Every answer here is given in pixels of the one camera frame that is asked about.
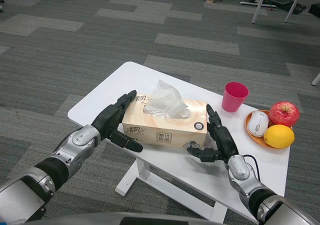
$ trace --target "apple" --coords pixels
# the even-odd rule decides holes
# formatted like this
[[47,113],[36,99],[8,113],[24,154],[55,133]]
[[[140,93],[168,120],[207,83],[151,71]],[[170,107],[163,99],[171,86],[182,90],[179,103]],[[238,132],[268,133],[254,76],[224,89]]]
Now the apple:
[[279,101],[269,111],[268,117],[273,124],[292,127],[300,117],[299,109],[289,101]]

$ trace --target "robotic hand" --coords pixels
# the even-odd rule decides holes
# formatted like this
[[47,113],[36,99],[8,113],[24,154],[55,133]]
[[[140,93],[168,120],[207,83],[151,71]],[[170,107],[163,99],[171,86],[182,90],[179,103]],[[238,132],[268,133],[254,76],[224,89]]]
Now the robotic hand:
[[72,178],[102,140],[108,139],[121,148],[140,153],[143,150],[141,144],[117,131],[136,95],[137,91],[133,90],[121,96],[91,125],[63,139],[52,155],[0,186],[0,224],[21,224],[40,219],[54,193]]
[[207,129],[216,142],[217,150],[189,147],[187,151],[203,163],[224,161],[231,186],[238,191],[241,202],[260,224],[319,225],[309,214],[265,186],[260,181],[259,170],[257,179],[255,170],[246,163],[244,156],[239,154],[235,141],[228,129],[222,125],[218,113],[209,104],[206,109],[209,115]]

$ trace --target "white tissue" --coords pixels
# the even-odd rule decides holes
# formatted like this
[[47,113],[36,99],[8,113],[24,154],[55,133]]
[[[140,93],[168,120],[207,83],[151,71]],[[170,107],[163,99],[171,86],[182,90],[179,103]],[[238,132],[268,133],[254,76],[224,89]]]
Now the white tissue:
[[187,107],[177,89],[159,80],[143,112],[161,118],[185,119],[190,113]]

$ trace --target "computer mouse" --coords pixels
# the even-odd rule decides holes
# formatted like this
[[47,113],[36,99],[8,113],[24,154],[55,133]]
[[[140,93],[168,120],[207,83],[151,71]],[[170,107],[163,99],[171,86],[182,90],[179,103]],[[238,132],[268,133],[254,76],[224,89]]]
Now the computer mouse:
[[263,137],[268,129],[269,118],[263,111],[253,111],[247,128],[255,137]]

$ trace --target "plate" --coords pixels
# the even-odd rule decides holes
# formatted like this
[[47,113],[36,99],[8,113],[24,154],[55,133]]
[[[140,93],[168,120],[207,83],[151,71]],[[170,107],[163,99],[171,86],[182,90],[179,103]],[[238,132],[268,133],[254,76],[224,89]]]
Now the plate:
[[[269,111],[267,110],[258,110],[260,112],[263,112],[265,114],[269,114]],[[244,126],[245,126],[245,130],[246,132],[248,133],[248,135],[250,136],[250,138],[255,141],[257,144],[265,147],[265,148],[268,148],[268,149],[282,149],[282,148],[276,148],[276,147],[272,147],[272,146],[269,146],[268,144],[266,144],[265,140],[264,140],[264,137],[257,137],[257,136],[253,136],[250,132],[249,132],[249,129],[248,129],[248,123],[251,119],[251,113],[248,114],[248,116],[246,116],[246,119],[244,121]],[[268,125],[268,128],[271,127],[273,124],[271,124],[271,122],[269,121],[269,125]]]

